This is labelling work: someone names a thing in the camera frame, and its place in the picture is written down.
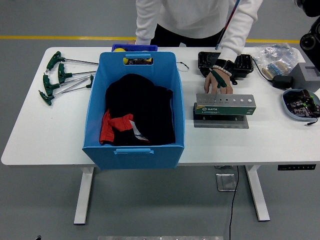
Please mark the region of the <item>person's left hand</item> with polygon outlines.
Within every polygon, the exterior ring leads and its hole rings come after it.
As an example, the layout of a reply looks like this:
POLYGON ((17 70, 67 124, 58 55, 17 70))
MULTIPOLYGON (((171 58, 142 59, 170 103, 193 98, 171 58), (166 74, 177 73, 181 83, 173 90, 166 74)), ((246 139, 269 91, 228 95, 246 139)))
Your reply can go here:
POLYGON ((233 94, 233 87, 230 82, 230 76, 226 74, 225 72, 219 70, 219 69, 213 69, 220 77, 223 78, 224 82, 226 83, 226 87, 220 87, 218 88, 218 82, 215 78, 215 76, 210 72, 207 77, 205 78, 204 82, 204 92, 206 94, 233 94))

